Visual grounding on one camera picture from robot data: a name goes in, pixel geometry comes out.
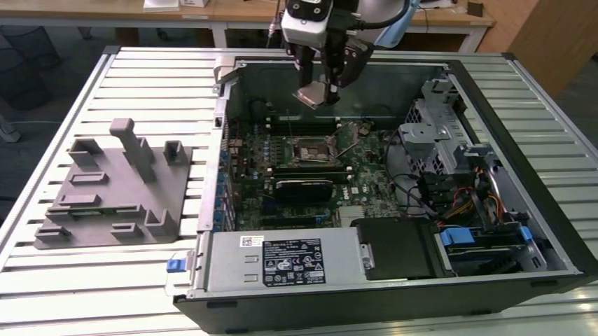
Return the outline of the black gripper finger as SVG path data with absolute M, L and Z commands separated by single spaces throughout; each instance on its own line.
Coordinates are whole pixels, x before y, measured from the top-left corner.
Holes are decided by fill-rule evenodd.
M 294 57 L 295 69 L 299 73 L 299 87 L 305 87 L 314 80 L 314 56 L 317 51 L 305 45 L 285 42 L 285 51 Z
M 339 89 L 346 88 L 361 76 L 373 56 L 374 45 L 355 36 L 331 34 L 322 49 L 325 70 L 325 105 L 339 100 Z

